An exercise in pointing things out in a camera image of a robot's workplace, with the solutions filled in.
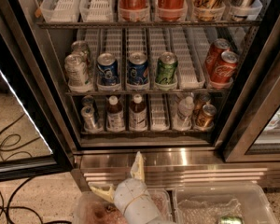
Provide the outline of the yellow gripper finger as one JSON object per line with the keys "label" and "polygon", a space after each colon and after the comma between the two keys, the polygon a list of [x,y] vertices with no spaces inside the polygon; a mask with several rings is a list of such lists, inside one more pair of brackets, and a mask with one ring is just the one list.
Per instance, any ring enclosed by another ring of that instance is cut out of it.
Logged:
{"label": "yellow gripper finger", "polygon": [[130,175],[132,178],[145,181],[144,159],[140,151],[136,153]]}
{"label": "yellow gripper finger", "polygon": [[91,186],[91,191],[101,197],[102,199],[106,200],[109,203],[114,202],[114,195],[115,195],[115,190],[113,186],[110,186],[108,189],[101,189],[95,186]]}

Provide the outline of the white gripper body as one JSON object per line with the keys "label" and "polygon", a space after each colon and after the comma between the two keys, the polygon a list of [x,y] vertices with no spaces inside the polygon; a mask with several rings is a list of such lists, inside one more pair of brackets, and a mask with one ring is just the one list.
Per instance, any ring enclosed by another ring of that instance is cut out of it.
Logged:
{"label": "white gripper body", "polygon": [[148,224],[161,218],[161,213],[152,201],[147,185],[135,178],[122,181],[116,188],[114,204],[128,224]]}

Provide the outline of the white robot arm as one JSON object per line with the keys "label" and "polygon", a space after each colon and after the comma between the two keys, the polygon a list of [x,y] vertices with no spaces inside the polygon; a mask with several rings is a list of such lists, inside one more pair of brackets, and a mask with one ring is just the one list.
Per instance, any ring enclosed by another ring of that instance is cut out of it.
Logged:
{"label": "white robot arm", "polygon": [[123,214],[128,224],[176,224],[164,220],[154,204],[145,183],[144,159],[140,151],[136,153],[130,177],[108,190],[91,186],[91,191],[114,204]]}

